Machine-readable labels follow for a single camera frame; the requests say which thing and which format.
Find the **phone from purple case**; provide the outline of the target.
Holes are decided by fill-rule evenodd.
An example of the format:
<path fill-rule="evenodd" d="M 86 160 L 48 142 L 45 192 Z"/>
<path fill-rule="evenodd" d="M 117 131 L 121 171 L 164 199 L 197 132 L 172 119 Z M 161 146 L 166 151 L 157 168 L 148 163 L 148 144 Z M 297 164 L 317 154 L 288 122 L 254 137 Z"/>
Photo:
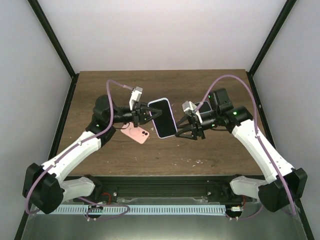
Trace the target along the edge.
<path fill-rule="evenodd" d="M 166 97 L 163 97 L 150 101 L 147 106 L 161 110 L 161 115 L 152 120 L 157 136 L 160 139 L 173 137 L 177 133 L 177 126 L 170 101 Z"/>

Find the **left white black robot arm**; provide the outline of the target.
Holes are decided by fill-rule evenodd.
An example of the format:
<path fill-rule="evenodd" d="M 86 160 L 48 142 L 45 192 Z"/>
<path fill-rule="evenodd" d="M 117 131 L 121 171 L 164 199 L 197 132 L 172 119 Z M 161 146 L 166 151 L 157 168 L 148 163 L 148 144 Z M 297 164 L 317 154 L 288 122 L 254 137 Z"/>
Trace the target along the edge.
<path fill-rule="evenodd" d="M 95 101 L 91 122 L 81 136 L 57 156 L 41 165 L 31 164 L 25 174 L 22 195 L 25 210 L 32 204 L 50 214 L 68 200 L 86 197 L 97 202 L 102 196 L 102 183 L 91 175 L 66 180 L 69 173 L 85 158 L 102 148 L 115 134 L 114 123 L 144 125 L 162 114 L 162 110 L 135 102 L 133 108 L 117 107 L 109 95 Z"/>

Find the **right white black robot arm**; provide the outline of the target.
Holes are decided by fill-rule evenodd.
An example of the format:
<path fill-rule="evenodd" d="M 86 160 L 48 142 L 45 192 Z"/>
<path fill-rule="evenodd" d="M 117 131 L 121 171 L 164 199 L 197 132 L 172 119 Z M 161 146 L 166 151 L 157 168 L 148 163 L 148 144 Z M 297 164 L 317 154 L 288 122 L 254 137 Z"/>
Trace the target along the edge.
<path fill-rule="evenodd" d="M 178 138 L 205 139 L 205 131 L 224 127 L 253 157 L 264 179 L 237 175 L 222 188 L 223 198 L 229 202 L 240 195 L 259 200 L 270 212 L 276 212 L 299 200 L 304 192 L 308 175 L 294 168 L 262 134 L 253 116 L 244 107 L 234 107 L 226 89 L 220 88 L 208 94 L 212 110 L 200 113 L 198 104 L 186 101 L 185 113 L 177 122 Z"/>

